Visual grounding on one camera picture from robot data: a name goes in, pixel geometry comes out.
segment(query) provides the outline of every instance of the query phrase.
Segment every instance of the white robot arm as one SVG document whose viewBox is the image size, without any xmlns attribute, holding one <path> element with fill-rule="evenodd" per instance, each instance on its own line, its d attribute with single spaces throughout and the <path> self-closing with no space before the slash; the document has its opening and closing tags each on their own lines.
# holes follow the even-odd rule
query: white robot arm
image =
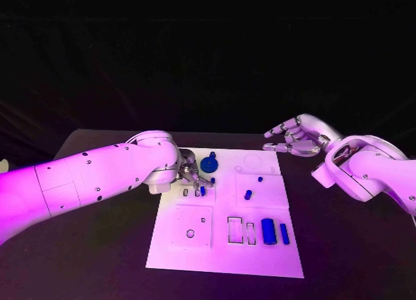
<svg viewBox="0 0 416 300">
<path fill-rule="evenodd" d="M 408 160 L 391 143 L 375 136 L 343 137 L 308 114 L 283 122 L 264 136 L 280 133 L 285 143 L 264 144 L 262 149 L 297 156 L 313 156 L 323 150 L 324 161 L 311 176 L 324 188 L 336 183 L 362 202 L 384 192 L 416 216 L 416 160 Z"/>
<path fill-rule="evenodd" d="M 0 174 L 0 245 L 34 223 L 92 204 L 141 183 L 151 194 L 180 178 L 210 187 L 197 176 L 193 153 L 164 131 L 63 159 Z"/>
</svg>

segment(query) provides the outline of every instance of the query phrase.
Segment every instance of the bolt hole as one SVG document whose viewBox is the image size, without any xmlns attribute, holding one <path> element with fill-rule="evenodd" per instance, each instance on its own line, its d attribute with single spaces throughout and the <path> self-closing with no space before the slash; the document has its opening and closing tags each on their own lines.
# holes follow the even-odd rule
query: bolt hole
<svg viewBox="0 0 416 300">
<path fill-rule="evenodd" d="M 186 237 L 187 237 L 189 239 L 192 239 L 192 237 L 193 237 L 193 230 L 192 230 L 192 229 L 189 229 L 189 230 L 186 231 Z"/>
</svg>

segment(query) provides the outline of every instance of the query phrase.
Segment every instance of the robotic hand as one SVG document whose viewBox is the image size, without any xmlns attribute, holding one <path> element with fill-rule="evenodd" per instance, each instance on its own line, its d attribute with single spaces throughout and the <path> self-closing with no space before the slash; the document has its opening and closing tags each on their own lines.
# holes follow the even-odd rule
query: robotic hand
<svg viewBox="0 0 416 300">
<path fill-rule="evenodd" d="M 284 133 L 285 143 L 264 144 L 262 149 L 313 156 L 320 149 L 324 161 L 311 176 L 324 188 L 334 183 L 346 194 L 366 202 L 379 192 L 416 216 L 416 160 L 375 136 L 343 137 L 316 117 L 301 114 L 283 122 L 265 138 Z"/>
<path fill-rule="evenodd" d="M 184 178 L 210 187 L 197 176 L 193 153 L 179 149 L 164 131 L 145 131 L 127 143 L 0 174 L 0 245 L 34 223 L 148 185 L 150 194 L 168 191 Z"/>
</svg>

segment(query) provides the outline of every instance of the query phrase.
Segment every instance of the blue object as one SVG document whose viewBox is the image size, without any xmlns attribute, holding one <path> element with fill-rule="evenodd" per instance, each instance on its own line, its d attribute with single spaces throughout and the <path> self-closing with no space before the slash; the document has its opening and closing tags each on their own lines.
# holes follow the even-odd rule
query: blue object
<svg viewBox="0 0 416 300">
<path fill-rule="evenodd" d="M 245 196 L 244 196 L 244 199 L 245 199 L 245 200 L 249 200 L 251 194 L 252 194 L 252 192 L 248 190 L 248 191 L 245 192 Z"/>
<path fill-rule="evenodd" d="M 262 232 L 262 243 L 264 245 L 274 245 L 277 243 L 275 228 L 272 227 L 272 220 L 261 220 L 261 232 Z"/>
<path fill-rule="evenodd" d="M 284 245 L 288 245 L 290 241 L 288 241 L 285 224 L 280 224 L 280 230 L 281 230 L 281 236 L 283 236 L 283 243 L 284 243 Z"/>
<path fill-rule="evenodd" d="M 200 160 L 200 170 L 205 173 L 215 172 L 218 168 L 218 162 L 215 159 L 215 152 L 210 152 L 209 156 Z"/>
</svg>

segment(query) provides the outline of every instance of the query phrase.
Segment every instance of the rectangular slot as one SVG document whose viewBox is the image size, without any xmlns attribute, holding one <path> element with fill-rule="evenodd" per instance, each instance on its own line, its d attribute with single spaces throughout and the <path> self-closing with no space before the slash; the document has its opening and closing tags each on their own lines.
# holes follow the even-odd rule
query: rectangular slot
<svg viewBox="0 0 416 300">
<path fill-rule="evenodd" d="M 254 223 L 246 223 L 246 240 L 248 245 L 255 245 Z"/>
<path fill-rule="evenodd" d="M 241 234 L 241 217 L 226 217 L 228 223 L 228 242 L 232 244 L 244 244 L 244 236 Z"/>
</svg>

